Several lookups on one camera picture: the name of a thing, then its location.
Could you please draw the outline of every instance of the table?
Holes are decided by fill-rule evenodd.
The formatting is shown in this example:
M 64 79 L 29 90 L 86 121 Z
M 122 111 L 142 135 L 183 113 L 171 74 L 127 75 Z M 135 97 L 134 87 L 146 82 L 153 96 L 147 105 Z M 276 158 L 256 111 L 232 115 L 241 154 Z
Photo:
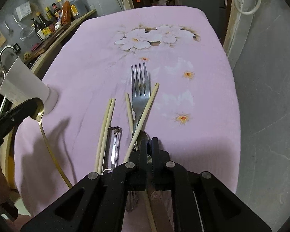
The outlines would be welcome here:
M 158 137 L 187 170 L 211 171 L 231 191 L 237 186 L 240 119 L 227 57 L 203 12 L 182 6 L 123 11 L 84 22 L 49 68 L 43 82 L 59 94 L 43 117 L 55 156 L 72 184 L 93 171 L 109 98 L 112 126 L 122 128 L 121 163 L 130 143 L 124 93 L 131 98 L 131 65 L 146 62 L 160 87 L 145 132 Z M 28 118 L 15 138 L 15 180 L 36 215 L 68 190 Z M 123 231 L 149 231 L 142 200 L 125 214 Z

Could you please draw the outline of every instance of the white flower pattern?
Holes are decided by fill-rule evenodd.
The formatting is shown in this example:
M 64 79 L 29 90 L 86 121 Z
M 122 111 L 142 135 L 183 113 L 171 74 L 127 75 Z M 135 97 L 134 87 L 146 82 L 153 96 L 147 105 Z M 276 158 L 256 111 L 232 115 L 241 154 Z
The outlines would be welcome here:
M 151 46 L 160 44 L 173 47 L 173 44 L 179 38 L 200 41 L 200 36 L 195 34 L 193 30 L 184 30 L 180 26 L 162 25 L 157 28 L 146 28 L 140 25 L 139 27 L 125 33 L 114 44 L 120 45 L 120 49 L 123 51 L 136 53 L 137 50 L 148 49 Z
M 149 48 L 151 45 L 146 39 L 146 35 L 144 29 L 134 29 L 125 34 L 125 38 L 122 38 L 115 42 L 117 45 L 121 45 L 121 49 L 124 51 L 130 50 L 132 48 L 135 49 L 145 49 Z
M 149 35 L 147 39 L 151 38 L 160 38 L 161 42 L 164 43 L 169 43 L 169 44 L 173 44 L 176 42 L 176 38 L 177 37 L 182 37 L 182 38 L 190 38 L 191 40 L 194 37 L 194 34 L 191 33 L 190 31 L 187 30 L 183 30 L 182 27 L 180 26 L 168 26 L 168 25 L 162 25 L 160 27 L 157 27 L 156 30 L 151 30 L 149 32 Z

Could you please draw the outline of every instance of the flower print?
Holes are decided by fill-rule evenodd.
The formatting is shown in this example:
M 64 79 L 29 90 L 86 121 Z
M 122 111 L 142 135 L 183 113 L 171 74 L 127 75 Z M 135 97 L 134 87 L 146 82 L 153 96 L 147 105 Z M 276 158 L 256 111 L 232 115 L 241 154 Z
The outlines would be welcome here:
M 178 116 L 175 118 L 175 121 L 179 122 L 179 125 L 184 125 L 189 120 L 190 114 L 178 114 Z
M 178 95 L 173 94 L 162 94 L 162 99 L 164 101 L 164 105 L 191 105 L 194 106 L 195 103 L 193 101 L 193 96 L 190 90 L 186 90 L 184 93 L 180 93 Z
M 183 77 L 191 80 L 194 77 L 194 72 L 193 71 L 185 71 Z
M 149 48 L 151 45 L 146 39 L 145 29 L 134 29 L 125 34 L 125 37 L 116 41 L 116 45 L 121 45 L 120 49 L 127 51 L 132 48 L 135 49 L 145 49 Z
M 140 57 L 140 60 L 142 60 L 143 62 L 146 62 L 149 60 L 149 58 L 143 56 L 143 57 Z
M 193 65 L 190 61 L 186 61 L 181 57 L 178 58 L 175 66 L 165 66 L 165 71 L 169 75 L 182 74 L 182 72 L 185 70 L 193 70 Z
M 164 42 L 167 44 L 173 44 L 176 42 L 176 38 L 190 38 L 193 39 L 194 34 L 190 31 L 183 30 L 180 26 L 168 26 L 162 25 L 157 27 L 156 30 L 151 30 L 149 32 L 149 36 L 147 36 L 148 41 L 152 41 L 152 39 L 160 39 L 160 42 Z

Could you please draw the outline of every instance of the sauce bottle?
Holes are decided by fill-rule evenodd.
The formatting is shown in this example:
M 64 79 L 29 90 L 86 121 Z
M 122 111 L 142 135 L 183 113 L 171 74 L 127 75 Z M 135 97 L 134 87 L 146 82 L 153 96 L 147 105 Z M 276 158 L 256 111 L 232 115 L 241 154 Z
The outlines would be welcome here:
M 59 17 L 60 17 L 61 9 L 57 7 L 56 3 L 53 3 L 52 6 L 53 6 L 53 9 L 54 9 L 54 15 L 55 15 L 55 17 L 58 20 Z
M 71 12 L 74 19 L 80 18 L 88 12 L 82 0 L 68 1 L 70 2 Z
M 56 23 L 57 22 L 56 17 L 54 16 L 54 14 L 50 10 L 50 8 L 49 7 L 46 7 L 45 10 L 46 10 L 46 16 L 47 16 L 47 18 L 49 20 L 51 20 L 53 23 Z
M 40 38 L 40 40 L 44 40 L 46 38 L 46 36 L 43 35 L 42 33 L 42 27 L 41 27 L 41 24 L 35 20 L 34 18 L 31 19 L 33 21 L 33 24 L 34 24 L 34 29 L 36 31 L 36 35 Z
M 49 36 L 52 32 L 55 31 L 55 26 L 51 21 L 46 20 L 40 12 L 37 12 L 36 15 L 41 22 L 41 30 L 44 36 Z

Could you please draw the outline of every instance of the spoon handle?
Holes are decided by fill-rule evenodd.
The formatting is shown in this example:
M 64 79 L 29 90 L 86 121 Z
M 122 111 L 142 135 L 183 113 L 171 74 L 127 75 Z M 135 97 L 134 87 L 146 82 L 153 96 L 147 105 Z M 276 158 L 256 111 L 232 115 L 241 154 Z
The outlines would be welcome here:
M 43 139 L 44 139 L 44 142 L 45 142 L 45 145 L 47 147 L 47 150 L 50 154 L 50 157 L 52 158 L 58 172 L 60 173 L 61 177 L 63 178 L 63 180 L 65 181 L 65 183 L 67 184 L 67 186 L 71 189 L 72 188 L 72 184 L 71 182 L 68 180 L 67 176 L 64 174 L 63 170 L 61 169 L 55 155 L 53 154 L 53 151 L 50 149 L 50 145 L 49 145 L 49 142 L 47 140 L 47 137 L 45 135 L 45 132 L 44 132 L 44 129 L 43 129 L 43 126 L 42 126 L 42 121 L 38 121 L 39 123 L 39 127 L 40 127 L 40 130 L 41 130 L 41 133 L 42 133 L 42 136 L 43 136 Z

